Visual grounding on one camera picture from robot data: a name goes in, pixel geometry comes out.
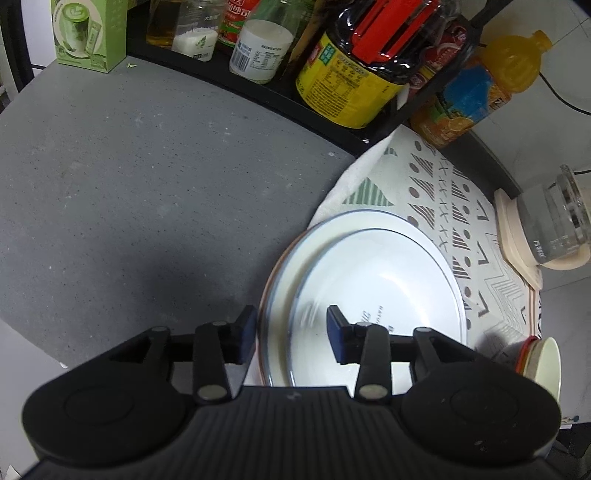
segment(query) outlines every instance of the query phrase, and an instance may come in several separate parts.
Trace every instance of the white plate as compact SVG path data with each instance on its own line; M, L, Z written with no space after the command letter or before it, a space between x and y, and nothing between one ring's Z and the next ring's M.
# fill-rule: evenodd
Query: white plate
M289 386L287 372L287 323L291 304L307 270L335 240L368 228L402 233L420 244L446 273L464 325L462 343L466 343L465 313L462 295L452 271L437 247L420 230L403 218L379 210L353 210L341 213L311 228L282 263L261 309L261 355L263 380L275 387Z
M330 305L339 306L350 323L377 323L393 335L430 327L463 340L465 320L433 257L397 232L355 232L318 257L295 295L287 354L292 385L346 385L354 392L359 365L339 365L334 358L326 333ZM392 363L393 393L411 386L408 363Z

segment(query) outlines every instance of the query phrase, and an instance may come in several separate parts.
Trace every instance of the green tea latte box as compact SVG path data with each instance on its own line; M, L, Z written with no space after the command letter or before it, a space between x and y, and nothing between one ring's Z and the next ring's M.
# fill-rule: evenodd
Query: green tea latte box
M51 0L57 61L109 72L125 58L128 0Z

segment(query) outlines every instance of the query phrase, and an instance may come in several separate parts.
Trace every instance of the orange juice bottle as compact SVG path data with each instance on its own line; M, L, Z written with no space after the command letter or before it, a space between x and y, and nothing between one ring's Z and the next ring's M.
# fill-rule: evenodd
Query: orange juice bottle
M497 38L415 112L411 127L437 148L445 147L505 105L513 93L527 90L540 74L542 54L551 47L541 30L530 38Z

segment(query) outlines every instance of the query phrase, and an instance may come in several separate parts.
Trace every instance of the gray countertop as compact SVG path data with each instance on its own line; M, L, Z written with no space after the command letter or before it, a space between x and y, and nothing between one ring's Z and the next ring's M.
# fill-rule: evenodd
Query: gray countertop
M68 365L257 304L353 160L138 59L109 74L53 63L0 116L0 144L0 317Z

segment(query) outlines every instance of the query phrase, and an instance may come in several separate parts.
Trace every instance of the glass bottle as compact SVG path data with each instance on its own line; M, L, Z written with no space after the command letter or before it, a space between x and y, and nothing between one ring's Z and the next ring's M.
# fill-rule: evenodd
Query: glass bottle
M208 61L213 56L226 0L184 0L178 14L173 51Z
M244 22L258 3L259 0L228 0L228 8L220 25L218 38L222 45L232 48L236 46Z
M182 3L183 0L151 0L147 43L163 48L172 47Z
M304 14L300 0L261 0L248 17L230 59L230 71L255 83L274 77Z

